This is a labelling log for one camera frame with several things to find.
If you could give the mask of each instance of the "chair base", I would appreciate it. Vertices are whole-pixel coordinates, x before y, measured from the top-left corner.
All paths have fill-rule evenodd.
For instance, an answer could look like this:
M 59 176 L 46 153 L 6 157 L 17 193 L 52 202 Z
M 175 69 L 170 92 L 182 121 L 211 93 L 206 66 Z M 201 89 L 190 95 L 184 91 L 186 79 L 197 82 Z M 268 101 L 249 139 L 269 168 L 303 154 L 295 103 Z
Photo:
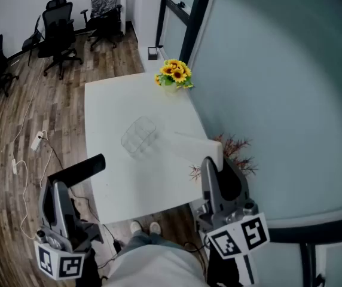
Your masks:
M 13 82 L 13 79 L 19 79 L 20 77 L 18 75 L 13 76 L 11 73 L 3 74 L 0 77 L 0 92 L 1 90 L 4 91 L 5 97 L 9 96 L 8 90 L 10 88 L 11 83 Z
M 59 54 L 57 54 L 57 55 L 54 55 L 54 56 L 53 56 L 53 62 L 52 62 L 50 65 L 48 65 L 48 66 L 45 68 L 45 70 L 44 70 L 44 77 L 47 76 L 47 71 L 48 71 L 51 67 L 53 67 L 53 66 L 59 64 L 59 79 L 62 80 L 62 79 L 63 79 L 63 73 L 64 73 L 64 70 L 63 70 L 63 62 L 64 62 L 65 60 L 79 60 L 79 61 L 80 61 L 80 64 L 81 64 L 81 65 L 83 64 L 83 61 L 82 61 L 82 59 L 81 59 L 80 57 L 68 56 L 70 53 L 74 53 L 75 55 L 77 55 L 76 49 L 69 49 L 69 50 L 66 51 L 65 54 L 59 53 Z
M 97 42 L 99 42 L 101 39 L 107 39 L 109 42 L 111 42 L 112 44 L 112 48 L 116 48 L 117 44 L 111 40 L 111 34 L 107 33 L 107 32 L 103 32 L 100 29 L 96 29 L 88 38 L 87 41 L 90 41 L 91 37 L 96 37 L 97 39 L 91 44 L 90 46 L 90 51 L 94 51 L 94 46 L 97 44 Z

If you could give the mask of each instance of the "white vase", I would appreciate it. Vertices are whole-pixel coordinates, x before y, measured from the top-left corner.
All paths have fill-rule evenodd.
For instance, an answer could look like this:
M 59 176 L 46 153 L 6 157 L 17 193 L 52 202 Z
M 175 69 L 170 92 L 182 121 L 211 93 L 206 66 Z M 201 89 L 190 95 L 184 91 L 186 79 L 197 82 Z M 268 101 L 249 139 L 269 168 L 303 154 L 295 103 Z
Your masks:
M 162 84 L 162 86 L 163 86 L 164 90 L 168 93 L 176 93 L 176 91 L 178 90 L 176 83 L 172 83 L 171 85 Z

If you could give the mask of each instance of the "white shoe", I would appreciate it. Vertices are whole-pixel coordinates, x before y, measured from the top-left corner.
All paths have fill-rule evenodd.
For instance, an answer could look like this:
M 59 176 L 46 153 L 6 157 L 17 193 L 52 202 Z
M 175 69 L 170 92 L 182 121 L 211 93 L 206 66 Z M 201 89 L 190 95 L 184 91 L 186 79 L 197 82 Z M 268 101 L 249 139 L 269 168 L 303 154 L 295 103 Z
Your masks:
M 134 234 L 136 231 L 142 231 L 142 226 L 139 222 L 137 221 L 133 221 L 131 222 L 130 224 L 130 231 L 131 231 L 131 234 Z
M 149 233 L 155 233 L 155 234 L 158 234 L 160 235 L 161 234 L 161 227 L 159 225 L 159 223 L 157 222 L 152 222 L 150 225 L 149 225 Z

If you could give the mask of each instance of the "transparent tray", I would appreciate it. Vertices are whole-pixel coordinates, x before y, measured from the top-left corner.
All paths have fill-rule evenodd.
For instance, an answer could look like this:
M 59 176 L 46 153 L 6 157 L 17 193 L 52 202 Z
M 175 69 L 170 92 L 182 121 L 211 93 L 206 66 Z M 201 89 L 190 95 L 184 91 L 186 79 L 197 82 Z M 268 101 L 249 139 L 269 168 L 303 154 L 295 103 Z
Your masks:
M 131 156 L 143 152 L 154 140 L 155 124 L 147 117 L 139 117 L 121 138 L 122 146 Z

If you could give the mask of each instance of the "white table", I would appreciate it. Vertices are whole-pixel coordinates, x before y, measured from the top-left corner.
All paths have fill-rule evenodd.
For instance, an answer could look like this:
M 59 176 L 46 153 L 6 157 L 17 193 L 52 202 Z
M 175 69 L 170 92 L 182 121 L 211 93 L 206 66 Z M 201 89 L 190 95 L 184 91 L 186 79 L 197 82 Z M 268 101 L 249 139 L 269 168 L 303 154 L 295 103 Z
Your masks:
M 155 123 L 159 138 L 135 160 L 120 140 L 141 116 Z M 164 131 L 206 139 L 185 90 L 167 94 L 149 73 L 85 85 L 87 155 L 102 153 L 106 159 L 106 169 L 91 178 L 101 223 L 132 219 L 201 198 L 200 181 L 189 175 L 192 163 L 164 146 Z

